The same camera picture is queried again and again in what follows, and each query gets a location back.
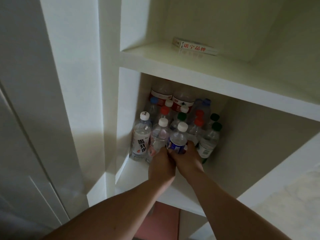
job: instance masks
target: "bottle cap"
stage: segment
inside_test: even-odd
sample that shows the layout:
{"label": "bottle cap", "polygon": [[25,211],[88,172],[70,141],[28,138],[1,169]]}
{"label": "bottle cap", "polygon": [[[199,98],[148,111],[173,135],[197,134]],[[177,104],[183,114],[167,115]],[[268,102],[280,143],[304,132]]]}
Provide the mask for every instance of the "bottle cap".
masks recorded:
{"label": "bottle cap", "polygon": [[213,113],[211,116],[210,116],[210,119],[213,120],[213,121],[218,121],[220,118],[220,116],[216,113]]}
{"label": "bottle cap", "polygon": [[189,107],[187,105],[182,105],[180,108],[180,112],[182,113],[188,113]]}
{"label": "bottle cap", "polygon": [[222,124],[220,124],[219,122],[214,122],[213,124],[212,124],[212,129],[214,130],[214,131],[221,131],[221,129],[222,129]]}
{"label": "bottle cap", "polygon": [[186,113],[178,113],[178,120],[181,120],[181,121],[185,121],[187,118],[187,114]]}
{"label": "bottle cap", "polygon": [[195,111],[195,115],[196,115],[197,117],[202,118],[202,116],[203,116],[204,114],[205,114],[205,113],[204,113],[203,110],[201,110],[201,109],[197,109],[197,110]]}
{"label": "bottle cap", "polygon": [[160,118],[160,120],[159,120],[159,125],[160,125],[161,127],[166,127],[166,126],[168,125],[168,119],[166,119],[166,118]]}
{"label": "bottle cap", "polygon": [[172,100],[170,100],[170,99],[167,99],[167,100],[165,101],[165,105],[166,105],[167,107],[169,107],[169,108],[171,108],[173,104],[174,104],[174,102],[173,102]]}
{"label": "bottle cap", "polygon": [[167,115],[169,113],[170,109],[167,106],[162,106],[160,109],[160,113],[163,115]]}
{"label": "bottle cap", "polygon": [[140,119],[141,119],[141,120],[148,120],[149,117],[150,117],[150,114],[149,114],[148,112],[146,112],[146,111],[143,111],[143,112],[141,112],[141,114],[140,114]]}
{"label": "bottle cap", "polygon": [[186,132],[188,129],[188,125],[185,122],[180,122],[178,124],[178,130],[181,132]]}
{"label": "bottle cap", "polygon": [[211,104],[211,100],[208,99],[208,98],[205,98],[203,101],[202,101],[202,105],[204,106],[210,106]]}
{"label": "bottle cap", "polygon": [[152,97],[152,98],[150,98],[150,103],[152,103],[152,104],[157,104],[158,103],[158,98],[157,97]]}
{"label": "bottle cap", "polygon": [[196,117],[195,118],[195,120],[194,120],[194,124],[196,125],[196,126],[203,126],[203,119],[202,118],[200,118],[200,117]]}

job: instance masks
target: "blue bottle label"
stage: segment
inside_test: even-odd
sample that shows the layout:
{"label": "blue bottle label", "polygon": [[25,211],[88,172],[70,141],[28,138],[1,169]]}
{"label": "blue bottle label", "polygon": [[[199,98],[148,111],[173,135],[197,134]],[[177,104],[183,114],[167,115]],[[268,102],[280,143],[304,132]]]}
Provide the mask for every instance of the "blue bottle label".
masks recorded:
{"label": "blue bottle label", "polygon": [[178,154],[184,154],[185,153],[184,147],[185,147],[185,145],[176,145],[176,144],[174,144],[169,138],[168,144],[167,144],[167,148],[168,149],[172,149]]}

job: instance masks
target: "red bottle cap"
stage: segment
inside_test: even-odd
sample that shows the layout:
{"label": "red bottle cap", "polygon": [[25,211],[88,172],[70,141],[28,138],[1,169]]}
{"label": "red bottle cap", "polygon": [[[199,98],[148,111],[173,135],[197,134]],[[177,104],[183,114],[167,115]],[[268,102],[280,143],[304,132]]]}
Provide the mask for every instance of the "red bottle cap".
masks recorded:
{"label": "red bottle cap", "polygon": [[201,109],[197,109],[197,110],[195,111],[195,115],[196,115],[197,117],[202,118],[202,116],[203,116],[204,114],[205,114],[205,113],[204,113],[203,110],[201,110]]}
{"label": "red bottle cap", "polygon": [[167,115],[169,113],[170,109],[167,106],[162,106],[160,109],[160,113],[162,113],[163,115]]}
{"label": "red bottle cap", "polygon": [[195,118],[195,120],[194,120],[194,124],[196,125],[196,126],[200,126],[200,127],[202,127],[203,126],[203,119],[202,118],[200,118],[200,117],[196,117]]}

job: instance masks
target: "white bottle cap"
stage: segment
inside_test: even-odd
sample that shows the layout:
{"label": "white bottle cap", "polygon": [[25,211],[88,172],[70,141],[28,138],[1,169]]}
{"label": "white bottle cap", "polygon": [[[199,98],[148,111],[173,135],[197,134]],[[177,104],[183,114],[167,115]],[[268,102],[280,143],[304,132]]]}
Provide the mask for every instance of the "white bottle cap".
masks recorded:
{"label": "white bottle cap", "polygon": [[178,124],[178,130],[181,132],[186,132],[188,129],[188,125],[185,122],[180,122]]}
{"label": "white bottle cap", "polygon": [[170,99],[167,99],[167,100],[165,101],[165,105],[166,105],[167,107],[169,107],[169,108],[171,108],[173,104],[174,104],[174,102],[173,102],[172,100],[170,100]]}
{"label": "white bottle cap", "polygon": [[160,118],[159,125],[162,126],[162,127],[166,127],[168,125],[168,119]]}
{"label": "white bottle cap", "polygon": [[148,120],[149,117],[150,117],[150,114],[149,114],[148,112],[146,112],[146,111],[143,111],[143,112],[141,112],[141,114],[140,114],[140,119],[141,119],[141,120]]}
{"label": "white bottle cap", "polygon": [[180,111],[182,113],[188,113],[189,107],[187,105],[182,105],[181,108],[180,108]]}

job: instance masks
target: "hand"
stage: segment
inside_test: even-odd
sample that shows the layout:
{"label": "hand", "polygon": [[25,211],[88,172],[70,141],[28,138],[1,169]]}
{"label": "hand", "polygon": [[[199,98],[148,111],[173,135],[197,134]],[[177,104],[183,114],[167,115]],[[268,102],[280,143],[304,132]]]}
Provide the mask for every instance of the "hand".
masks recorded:
{"label": "hand", "polygon": [[174,161],[168,157],[167,149],[162,147],[160,151],[154,155],[148,171],[149,180],[160,183],[168,188],[176,175],[176,165]]}
{"label": "hand", "polygon": [[176,162],[177,168],[181,175],[189,182],[189,178],[196,173],[203,173],[201,157],[199,156],[195,145],[192,141],[187,143],[188,149],[184,154],[177,154],[174,150],[169,149],[170,157]]}

